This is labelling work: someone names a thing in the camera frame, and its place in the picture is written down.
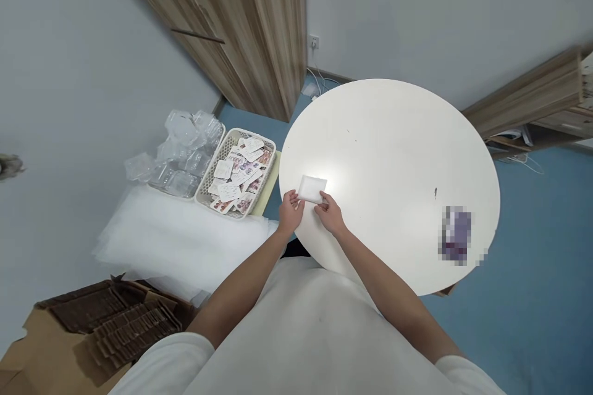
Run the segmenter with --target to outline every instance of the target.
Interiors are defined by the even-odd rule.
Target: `hand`
[[[303,219],[304,210],[305,202],[298,198],[295,190],[284,193],[282,205],[280,206],[280,225],[278,226],[278,231],[289,236],[292,235]]]
[[[327,201],[327,204],[323,203],[316,205],[315,213],[317,213],[317,216],[321,219],[321,223],[326,230],[334,236],[344,230],[348,230],[344,223],[344,219],[342,218],[342,210],[338,204],[335,203],[332,196],[323,191],[320,191],[319,194]]]

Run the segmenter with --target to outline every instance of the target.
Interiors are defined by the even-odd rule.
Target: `left hand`
[[[296,190],[284,193],[282,205],[280,206],[278,231],[282,231],[289,236],[292,235],[303,219],[303,211],[305,211],[305,201],[298,198]]]

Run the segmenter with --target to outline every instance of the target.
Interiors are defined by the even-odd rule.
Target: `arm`
[[[217,349],[249,313],[292,233],[301,223],[305,203],[299,202],[295,190],[284,194],[278,230],[222,282],[187,331],[205,336]]]
[[[463,356],[414,291],[348,230],[332,196],[323,192],[321,196],[327,204],[316,206],[315,213],[342,247],[385,319],[433,364],[443,356]]]

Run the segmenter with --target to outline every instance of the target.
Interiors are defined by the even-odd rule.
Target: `electrical outlet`
[[[314,36],[312,34],[309,34],[309,37],[307,39],[307,43],[309,45],[309,48],[311,48],[311,49],[319,49],[319,37]]]

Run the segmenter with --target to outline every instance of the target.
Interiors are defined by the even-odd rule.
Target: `right hand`
[[[335,203],[331,195],[320,191],[319,194],[327,201],[315,206],[315,213],[321,219],[321,223],[332,235],[336,236],[342,231],[347,230],[344,219],[342,218],[342,210]]]

